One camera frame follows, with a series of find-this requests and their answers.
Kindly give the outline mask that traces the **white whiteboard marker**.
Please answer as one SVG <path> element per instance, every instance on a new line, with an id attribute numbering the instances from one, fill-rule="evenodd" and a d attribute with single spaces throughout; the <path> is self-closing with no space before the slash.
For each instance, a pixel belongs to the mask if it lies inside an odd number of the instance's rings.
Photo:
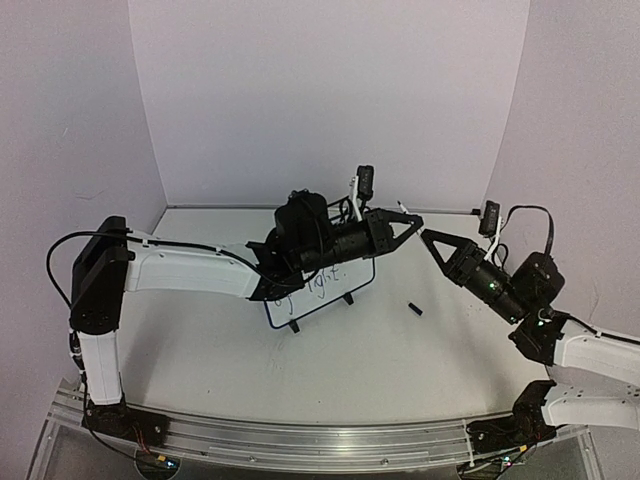
<path id="1" fill-rule="evenodd" d="M 397 201 L 397 204 L 402 213 L 409 214 L 408 209 L 404 206 L 404 204 L 401 201 Z"/>

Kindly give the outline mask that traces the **dark blue marker cap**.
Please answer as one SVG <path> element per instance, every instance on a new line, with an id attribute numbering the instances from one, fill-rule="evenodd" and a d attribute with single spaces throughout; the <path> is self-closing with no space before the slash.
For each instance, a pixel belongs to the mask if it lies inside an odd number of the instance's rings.
<path id="1" fill-rule="evenodd" d="M 409 307 L 409 309 L 410 309 L 411 311 L 413 311 L 417 316 L 421 317 L 421 316 L 423 316 L 423 315 L 424 315 L 424 311 L 423 311 L 420 307 L 418 307 L 417 305 L 415 305 L 414 303 L 409 302 L 409 303 L 408 303 L 408 307 Z"/>

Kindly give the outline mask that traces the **blue framed whiteboard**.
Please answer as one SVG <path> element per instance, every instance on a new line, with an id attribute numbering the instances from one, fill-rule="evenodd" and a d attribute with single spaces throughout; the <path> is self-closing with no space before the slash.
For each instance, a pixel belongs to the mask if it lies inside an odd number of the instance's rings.
<path id="1" fill-rule="evenodd" d="M 343 300 L 347 292 L 353 295 L 355 302 L 356 294 L 371 285 L 375 278 L 374 259 L 354 260 L 324 268 L 302 290 L 264 303 L 269 326 L 273 330 L 290 328 L 292 321 L 298 323 L 334 304 L 343 302 L 348 305 Z"/>

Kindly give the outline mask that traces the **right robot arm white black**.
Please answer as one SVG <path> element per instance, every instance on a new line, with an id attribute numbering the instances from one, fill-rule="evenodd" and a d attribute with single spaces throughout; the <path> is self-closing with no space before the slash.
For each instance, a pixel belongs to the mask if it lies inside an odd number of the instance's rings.
<path id="1" fill-rule="evenodd" d="M 508 432 L 540 438 L 566 424 L 638 429 L 638 339 L 554 309 L 565 280 L 548 250 L 531 253 L 507 274 L 468 238 L 426 229 L 421 239 L 447 279 L 514 326 L 509 338 L 526 359 L 592 372 L 628 387 L 624 396 L 615 397 L 591 395 L 553 380 L 532 382 L 505 419 Z"/>

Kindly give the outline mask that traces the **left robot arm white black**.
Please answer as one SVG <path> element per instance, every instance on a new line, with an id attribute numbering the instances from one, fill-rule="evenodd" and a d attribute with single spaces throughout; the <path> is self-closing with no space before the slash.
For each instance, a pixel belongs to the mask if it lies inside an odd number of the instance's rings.
<path id="1" fill-rule="evenodd" d="M 136 233 L 120 216 L 54 243 L 59 248 L 75 238 L 88 240 L 73 263 L 71 293 L 63 299 L 70 310 L 71 354 L 96 404 L 94 414 L 110 433 L 127 434 L 135 422 L 122 403 L 117 351 L 125 293 L 193 291 L 277 301 L 325 269 L 396 251 L 424 225 L 418 215 L 380 208 L 351 211 L 334 222 L 326 199 L 308 190 L 292 192 L 274 220 L 264 242 L 238 249 Z"/>

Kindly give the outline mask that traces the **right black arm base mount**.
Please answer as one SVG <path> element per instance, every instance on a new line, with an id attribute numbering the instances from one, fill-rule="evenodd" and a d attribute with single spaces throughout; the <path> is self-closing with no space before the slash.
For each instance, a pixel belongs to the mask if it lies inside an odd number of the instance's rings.
<path id="1" fill-rule="evenodd" d="M 540 409 L 517 410 L 506 416 L 477 420 L 466 427 L 473 451 L 485 454 L 531 446 L 556 437 L 557 428 L 547 425 Z"/>

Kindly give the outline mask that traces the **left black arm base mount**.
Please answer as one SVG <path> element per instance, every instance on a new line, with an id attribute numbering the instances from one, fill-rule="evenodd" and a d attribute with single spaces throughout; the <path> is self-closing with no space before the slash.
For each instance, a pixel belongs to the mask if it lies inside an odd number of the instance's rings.
<path id="1" fill-rule="evenodd" d="M 93 432 L 146 447 L 162 447 L 169 429 L 166 415 L 130 407 L 124 399 L 111 405 L 97 405 L 88 399 L 82 423 Z"/>

